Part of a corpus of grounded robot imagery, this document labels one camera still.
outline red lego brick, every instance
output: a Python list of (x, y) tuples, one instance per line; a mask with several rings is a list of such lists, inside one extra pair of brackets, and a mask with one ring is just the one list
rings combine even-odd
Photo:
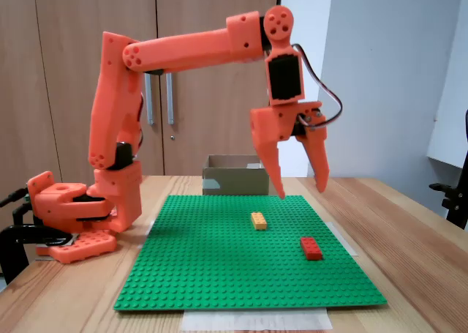
[(303, 236), (301, 238), (301, 246), (307, 260), (322, 260), (322, 252), (314, 238)]

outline white wall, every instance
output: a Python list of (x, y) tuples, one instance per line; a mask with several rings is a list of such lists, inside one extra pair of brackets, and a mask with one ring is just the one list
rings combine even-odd
[[(330, 2), (331, 0), (282, 0), (282, 5), (289, 7), (294, 15), (291, 43), (298, 42), (302, 45), (307, 58), (319, 76), (322, 72), (325, 52)], [(306, 92), (304, 101), (317, 100), (317, 85), (305, 68), (303, 68), (303, 76)], [(282, 176), (305, 177), (309, 160), (302, 144), (291, 137), (288, 141), (280, 142), (278, 148)]]
[(344, 103), (328, 128), (332, 176), (375, 177), (445, 213), (428, 184), (453, 182), (458, 171), (426, 152), (459, 2), (331, 1), (322, 77)]
[(452, 53), (428, 156), (462, 167), (468, 143), (465, 113), (468, 109), (468, 0), (461, 0)]

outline yellow lego brick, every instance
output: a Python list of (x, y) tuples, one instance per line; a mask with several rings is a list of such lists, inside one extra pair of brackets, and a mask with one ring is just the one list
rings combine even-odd
[(266, 229), (267, 223), (261, 212), (252, 212), (252, 223), (257, 231), (264, 231)]

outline wooden cabinet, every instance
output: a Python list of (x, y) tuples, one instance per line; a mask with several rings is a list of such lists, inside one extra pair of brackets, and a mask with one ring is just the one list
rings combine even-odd
[[(60, 180), (34, 0), (0, 0), (0, 89), (2, 199), (46, 170)], [(0, 230), (19, 205), (0, 209)]]
[[(87, 154), (103, 31), (136, 40), (207, 31), (224, 28), (227, 16), (264, 13), (275, 3), (0, 0), (0, 195), (46, 170), (57, 181), (94, 182)], [(143, 173), (201, 174), (208, 154), (252, 153), (249, 110), (268, 104), (264, 66), (258, 61), (174, 74), (172, 125), (165, 75), (151, 76), (154, 124), (146, 122), (144, 105)], [(1, 210), (9, 224), (4, 214), (10, 211)]]
[[(102, 32), (136, 40), (157, 37), (156, 0), (36, 0), (50, 111), (64, 182), (94, 182), (88, 163), (91, 107), (99, 77)], [(153, 126), (142, 122), (143, 172), (163, 174), (159, 81), (152, 80)], [(142, 120), (146, 120), (143, 108)]]
[[(276, 0), (157, 0), (160, 37), (225, 28), (226, 17), (265, 12)], [(268, 105), (265, 63), (223, 64), (174, 73), (174, 124), (161, 77), (165, 173), (198, 175), (209, 154), (254, 154), (251, 108)]]

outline wire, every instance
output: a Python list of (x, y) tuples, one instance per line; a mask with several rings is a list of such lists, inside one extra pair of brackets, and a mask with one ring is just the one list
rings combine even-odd
[(315, 83), (317, 83), (317, 85), (323, 89), (323, 91), (325, 93), (328, 94), (329, 97), (331, 97), (333, 100), (335, 100), (335, 102), (339, 105), (339, 110), (338, 112), (335, 114), (335, 116), (331, 117), (330, 119), (327, 119), (326, 121), (324, 122), (320, 122), (320, 123), (317, 123), (317, 124), (304, 124), (306, 123), (304, 120), (301, 120), (301, 123), (304, 125), (304, 126), (307, 126), (307, 127), (311, 127), (311, 128), (321, 128), (321, 127), (325, 127), (325, 126), (328, 126), (331, 122), (335, 121), (337, 118), (340, 117), (341, 113), (343, 112), (343, 103), (341, 102), (341, 100), (339, 99), (338, 96), (336, 96), (335, 93), (333, 93), (321, 80), (320, 78), (317, 77), (317, 75), (315, 74), (314, 70), (312, 69), (312, 66), (310, 65), (310, 62), (309, 62), (309, 59), (307, 58), (307, 55), (306, 55), (306, 52), (304, 51), (304, 49), (302, 48), (302, 46), (300, 46), (299, 44), (292, 44), (292, 46), (294, 48), (297, 48), (299, 50), (299, 52), (301, 53), (302, 55), (302, 60), (304, 61), (304, 64), (306, 64), (306, 67), (307, 67), (307, 70), (309, 71), (310, 75), (312, 76), (312, 79), (314, 79)]

